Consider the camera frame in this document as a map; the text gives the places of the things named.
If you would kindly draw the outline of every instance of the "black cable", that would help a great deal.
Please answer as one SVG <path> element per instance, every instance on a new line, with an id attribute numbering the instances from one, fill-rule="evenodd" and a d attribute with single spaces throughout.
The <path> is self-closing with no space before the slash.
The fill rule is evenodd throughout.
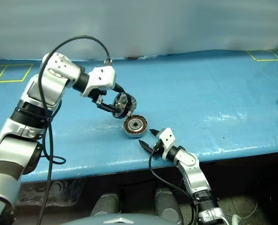
<path id="1" fill-rule="evenodd" d="M 60 103 L 59 103 L 59 105 L 58 105 L 56 111 L 52 114 L 52 116 L 51 116 L 52 118 L 54 118 L 54 117 L 57 115 L 57 113 L 59 112 L 61 106 L 62 106 L 62 100 L 60 101 Z M 43 145 L 43 153 L 44 153 L 44 155 L 41 156 L 41 157 L 42 157 L 42 158 L 45 157 L 47 160 L 50 160 L 50 156 L 47 154 L 46 146 L 45 146 L 46 131 L 47 131 L 47 129 L 44 129 L 44 133 L 43 133 L 43 136 L 42 136 L 42 137 L 43 137 L 43 138 L 42 138 L 42 145 Z M 62 161 L 60 161 L 60 162 L 57 162 L 57 161 L 54 161 L 54 160 L 53 160 L 53 164 L 62 165 L 62 164 L 64 164 L 64 163 L 66 163 L 66 159 L 65 159 L 64 157 L 61 157 L 61 156 L 53 156 L 53 158 L 58 158 L 58 159 L 62 160 Z"/>
<path id="2" fill-rule="evenodd" d="M 179 188 L 181 188 L 182 183 L 183 183 L 183 178 L 181 178 L 180 183 L 178 184 L 178 187 L 179 187 Z"/>
<path id="3" fill-rule="evenodd" d="M 154 182 L 154 181 L 157 181 L 157 180 L 158 179 L 148 179 L 148 180 L 143 180 L 143 181 L 140 181 L 140 182 L 134 182 L 134 183 L 129 183 L 129 184 L 120 184 L 118 186 L 119 187 L 135 186 L 135 185 L 145 184 L 145 183 L 148 183 L 148 182 Z"/>
<path id="4" fill-rule="evenodd" d="M 192 225 L 196 225 L 197 223 L 197 218 L 198 218 L 198 205 L 195 206 L 195 217 L 194 217 L 194 222 Z"/>
<path id="5" fill-rule="evenodd" d="M 159 175 L 157 175 L 155 173 L 155 171 L 152 169 L 152 157 L 153 157 L 153 154 L 154 154 L 154 150 L 152 151 L 152 153 L 150 154 L 150 157 L 149 157 L 149 161 L 148 161 L 148 168 L 150 170 L 150 172 L 152 172 L 152 174 L 158 178 L 159 180 L 161 180 L 163 183 L 167 184 L 168 186 L 170 186 L 171 188 L 181 192 L 182 194 L 186 195 L 188 198 L 189 198 L 189 203 L 190 203 L 190 206 L 192 208 L 192 216 L 191 216 L 191 221 L 188 223 L 188 225 L 192 225 L 193 223 L 193 218 L 194 218 L 194 207 L 193 207 L 193 198 L 190 194 L 188 194 L 186 191 L 184 191 L 183 189 L 179 188 L 178 186 L 172 184 L 172 183 L 169 183 L 168 181 L 164 180 L 162 177 L 160 177 Z"/>
<path id="6" fill-rule="evenodd" d="M 98 39 L 96 39 L 95 37 L 92 37 L 92 36 L 87 36 L 87 35 L 80 35 L 80 36 L 75 36 L 75 37 L 72 37 L 64 42 L 62 42 L 61 44 L 59 44 L 56 48 L 54 48 L 49 54 L 48 56 L 46 57 L 45 61 L 42 63 L 40 69 L 39 69 L 39 75 L 38 75 L 38 88 L 39 88 L 39 93 L 40 93 L 40 98 L 41 98 L 41 101 L 42 101 L 42 104 L 43 104 L 43 109 L 44 109 L 44 114 L 45 114 L 45 117 L 48 118 L 49 117 L 49 111 L 48 111 L 48 108 L 47 108 L 47 103 L 45 101 L 45 98 L 44 98 L 44 91 L 43 91 L 43 88 L 42 88 L 42 76 L 43 76 L 43 72 L 45 70 L 45 67 L 48 63 L 48 61 L 50 60 L 50 58 L 53 56 L 53 54 L 59 49 L 61 48 L 62 46 L 66 45 L 67 43 L 71 42 L 71 41 L 74 41 L 74 40 L 79 40 L 79 39 L 89 39 L 89 40 L 93 40 L 97 43 L 99 43 L 102 48 L 105 50 L 106 54 L 107 54 L 107 61 L 110 62 L 110 54 L 106 48 L 106 46 Z M 43 201 L 43 204 L 42 204 L 42 207 L 40 209 L 40 212 L 39 212 L 39 217 L 38 217 L 38 221 L 37 221 L 37 225 L 40 225 L 41 224 L 41 221 L 42 221 L 42 217 L 43 217 L 43 213 L 44 213 L 44 209 L 45 209 L 45 206 L 46 206 L 46 202 L 47 202 L 47 199 L 49 197 L 49 190 L 50 190 L 50 186 L 51 186 L 51 172 L 52 172 L 52 165 L 53 165 L 53 158 L 54 158 L 54 149 L 53 149 L 53 136 L 52 136 L 52 128 L 51 128 L 51 121 L 53 119 L 53 116 L 48 118 L 47 119 L 47 125 L 46 125 L 46 129 L 49 130 L 49 138 L 50 138 L 50 155 L 48 156 L 47 155 L 47 152 L 46 152 L 46 149 L 44 151 L 44 153 L 46 154 L 45 156 L 48 156 L 48 159 L 49 159 L 49 169 L 48 169 L 48 175 L 47 175 L 47 182 L 46 182 L 46 191 L 45 191 L 45 195 L 44 195 L 44 201 Z"/>

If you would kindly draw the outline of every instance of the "circular motor part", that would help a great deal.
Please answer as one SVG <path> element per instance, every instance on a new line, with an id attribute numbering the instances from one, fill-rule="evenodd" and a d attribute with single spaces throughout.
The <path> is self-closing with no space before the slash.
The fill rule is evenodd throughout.
<path id="1" fill-rule="evenodd" d="M 124 121 L 124 131 L 130 137 L 141 137 L 146 130 L 147 120 L 143 116 L 133 115 Z"/>
<path id="2" fill-rule="evenodd" d="M 120 112 L 113 112 L 115 118 L 122 119 L 126 116 L 131 116 L 135 111 L 137 102 L 136 99 L 125 92 L 120 92 L 114 99 L 113 105 L 120 109 Z"/>

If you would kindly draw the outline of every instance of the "metal component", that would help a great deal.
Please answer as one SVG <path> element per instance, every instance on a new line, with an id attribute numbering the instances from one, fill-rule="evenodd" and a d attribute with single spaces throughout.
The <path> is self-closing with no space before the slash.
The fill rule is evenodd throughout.
<path id="1" fill-rule="evenodd" d="M 136 99 L 125 92 L 119 93 L 113 102 L 113 105 L 120 109 L 120 112 L 113 113 L 115 118 L 124 118 L 131 116 L 137 107 Z"/>
<path id="2" fill-rule="evenodd" d="M 111 66 L 112 65 L 112 60 L 105 60 L 103 63 L 106 66 Z"/>
<path id="3" fill-rule="evenodd" d="M 42 62 L 45 61 L 48 55 L 49 53 L 43 57 Z M 71 88 L 77 83 L 81 69 L 65 55 L 54 53 L 45 67 L 44 73 L 46 72 L 56 77 L 67 78 L 66 87 Z"/>
<path id="4" fill-rule="evenodd" d="M 97 100 L 95 103 L 96 103 L 97 108 L 103 109 L 112 114 L 120 112 L 120 109 L 117 106 L 107 105 L 107 104 L 103 103 L 102 95 L 99 95 L 97 97 Z"/>
<path id="5" fill-rule="evenodd" d="M 44 129 L 26 126 L 22 132 L 22 137 L 39 139 L 41 138 Z"/>
<path id="6" fill-rule="evenodd" d="M 214 220 L 222 220 L 226 225 L 229 225 L 222 208 L 212 208 L 198 213 L 198 224 L 213 224 Z"/>
<path id="7" fill-rule="evenodd" d="M 118 217 L 115 219 L 104 221 L 104 224 L 134 224 L 134 221 L 126 219 L 124 217 Z"/>
<path id="8" fill-rule="evenodd" d="M 18 163 L 25 168 L 37 148 L 38 142 L 20 140 L 13 137 L 5 137 L 0 143 L 0 160 Z"/>
<path id="9" fill-rule="evenodd" d="M 147 130 L 147 120 L 143 116 L 133 115 L 124 121 L 124 131 L 130 137 L 141 137 Z"/>

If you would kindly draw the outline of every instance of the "black object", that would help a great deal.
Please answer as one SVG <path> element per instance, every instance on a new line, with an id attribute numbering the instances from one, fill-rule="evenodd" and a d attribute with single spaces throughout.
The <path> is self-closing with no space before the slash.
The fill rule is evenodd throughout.
<path id="1" fill-rule="evenodd" d="M 103 102 L 98 104 L 97 108 L 102 109 L 102 110 L 107 111 L 107 112 L 110 112 L 110 113 L 119 113 L 120 112 L 118 107 L 110 105 L 110 104 L 107 105 L 107 104 L 105 104 Z"/>
<path id="2" fill-rule="evenodd" d="M 217 198 L 213 197 L 211 190 L 198 191 L 193 193 L 192 196 L 194 201 L 197 202 L 197 207 L 200 212 L 211 208 L 219 207 L 217 204 Z M 209 223 L 203 223 L 202 221 L 198 222 L 198 225 L 217 225 L 217 224 L 224 224 L 224 221 L 222 219 L 216 219 L 216 220 L 212 220 Z"/>
<path id="3" fill-rule="evenodd" d="M 118 83 L 115 84 L 115 87 L 114 87 L 113 91 L 125 92 L 124 89 Z"/>
<path id="4" fill-rule="evenodd" d="M 88 94 L 88 98 L 98 98 L 99 95 L 106 95 L 107 91 L 106 90 L 99 90 L 98 88 L 94 88 L 90 91 Z"/>
<path id="5" fill-rule="evenodd" d="M 48 63 L 48 61 L 50 60 L 50 58 L 53 56 L 53 54 L 59 49 L 61 48 L 62 46 L 66 45 L 67 43 L 69 42 L 72 42 L 74 40 L 78 40 L 78 39 L 89 39 L 89 40 L 93 40 L 95 42 L 97 42 L 106 52 L 107 54 L 107 59 L 106 61 L 108 62 L 111 62 L 111 59 L 110 59 L 110 54 L 106 48 L 106 46 L 98 39 L 96 39 L 95 37 L 92 37 L 92 36 L 88 36 L 88 35 L 81 35 L 81 36 L 75 36 L 75 37 L 72 37 L 64 42 L 62 42 L 61 44 L 59 44 L 56 48 L 54 48 L 49 54 L 48 56 L 46 57 L 45 61 L 42 63 L 42 65 L 40 66 L 40 70 L 39 70 L 39 75 L 38 75 L 38 88 L 39 88 L 39 93 L 40 93 L 40 98 L 42 99 L 42 103 L 43 103 L 43 107 L 44 107 L 44 115 L 45 117 L 48 117 L 49 116 L 49 111 L 48 111 L 48 108 L 47 108 L 47 103 L 45 101 L 45 98 L 44 98 L 44 92 L 43 92 L 43 88 L 42 88 L 42 76 L 43 76 L 43 72 L 45 70 L 45 67 Z M 50 189 L 50 186 L 51 186 L 51 172 L 52 172 L 52 164 L 53 164 L 53 136 L 52 136 L 52 128 L 51 128 L 51 121 L 48 121 L 47 123 L 47 129 L 49 130 L 49 138 L 50 138 L 50 155 L 49 155 L 49 169 L 48 169 L 48 176 L 47 176 L 47 182 L 46 182 L 46 192 L 45 192 L 45 195 L 44 195 L 44 202 L 41 206 L 41 209 L 40 209 L 40 213 L 39 213 L 39 217 L 38 217 L 38 221 L 37 221 L 37 225 L 40 225 L 41 224 L 41 221 L 42 221 L 42 216 L 43 216 L 43 213 L 44 213 L 44 209 L 45 209 L 45 205 L 46 205 L 46 202 L 47 202 L 47 199 L 49 197 L 49 189 Z"/>
<path id="6" fill-rule="evenodd" d="M 149 131 L 152 132 L 154 136 L 157 136 L 157 134 L 159 133 L 159 130 L 156 129 L 149 129 Z"/>
<path id="7" fill-rule="evenodd" d="M 254 195 L 271 224 L 278 225 L 278 161 L 264 168 L 265 172 L 260 173 Z"/>
<path id="8" fill-rule="evenodd" d="M 87 86 L 88 81 L 89 81 L 89 75 L 85 73 L 85 68 L 81 68 L 80 77 L 77 83 L 73 85 L 73 89 L 83 93 Z"/>
<path id="9" fill-rule="evenodd" d="M 5 202 L 4 198 L 1 198 L 0 201 L 5 203 L 5 207 L 0 215 L 0 225 L 11 225 L 14 223 L 14 213 L 9 202 Z"/>
<path id="10" fill-rule="evenodd" d="M 31 157 L 30 161 L 28 162 L 26 168 L 23 170 L 23 173 L 22 173 L 23 175 L 26 175 L 35 170 L 35 168 L 39 162 L 42 149 L 43 149 L 42 145 L 37 143 L 37 146 L 33 152 L 33 155 Z"/>
<path id="11" fill-rule="evenodd" d="M 90 216 L 119 213 L 119 196 L 116 193 L 103 194 L 96 202 Z"/>
<path id="12" fill-rule="evenodd" d="M 164 152 L 163 142 L 161 140 L 159 140 L 155 144 L 153 149 L 151 147 L 149 147 L 149 145 L 146 142 L 142 141 L 142 140 L 139 140 L 139 143 L 143 147 L 143 149 L 145 151 L 147 151 L 149 154 L 153 153 L 153 156 L 161 155 Z"/>
<path id="13" fill-rule="evenodd" d="M 154 195 L 156 216 L 183 225 L 183 216 L 176 198 L 169 188 L 158 188 Z"/>
<path id="14" fill-rule="evenodd" d="M 47 132 L 47 129 L 44 130 L 44 134 L 43 134 L 43 138 L 42 138 L 43 139 L 43 141 L 42 141 L 43 151 L 42 152 L 44 153 L 44 155 L 41 157 L 45 157 L 47 160 L 50 160 L 50 156 L 47 154 L 46 147 L 45 147 L 46 132 Z M 60 162 L 53 160 L 53 164 L 61 165 L 61 164 L 66 163 L 66 159 L 64 157 L 53 156 L 53 158 L 58 158 L 58 159 L 62 160 Z"/>
<path id="15" fill-rule="evenodd" d="M 177 154 L 177 152 L 181 149 L 181 147 L 179 146 L 178 148 L 176 146 L 172 146 L 171 149 L 169 150 L 169 152 L 167 153 L 166 157 L 170 160 L 170 161 L 174 161 L 175 156 Z"/>

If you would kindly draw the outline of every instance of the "ribbed black joint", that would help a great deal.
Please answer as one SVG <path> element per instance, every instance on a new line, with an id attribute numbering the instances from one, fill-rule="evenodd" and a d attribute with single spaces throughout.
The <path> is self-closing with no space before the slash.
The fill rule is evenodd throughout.
<path id="1" fill-rule="evenodd" d="M 213 197 L 211 190 L 198 191 L 193 194 L 193 198 L 197 202 L 198 211 L 200 212 L 219 207 L 217 199 Z"/>
<path id="2" fill-rule="evenodd" d="M 176 146 L 172 146 L 171 147 L 171 149 L 169 150 L 169 152 L 167 153 L 167 158 L 170 160 L 170 161 L 174 161 L 174 159 L 175 159 L 175 156 L 176 156 L 176 154 L 177 154 L 177 152 L 178 152 L 178 148 L 176 147 Z"/>
<path id="3" fill-rule="evenodd" d="M 89 81 L 89 75 L 81 72 L 77 83 L 74 84 L 73 89 L 83 93 Z"/>
<path id="4" fill-rule="evenodd" d="M 47 116 L 50 117 L 51 114 L 52 111 L 49 111 Z M 17 104 L 10 119 L 34 128 L 44 128 L 47 123 L 43 108 L 21 100 Z"/>

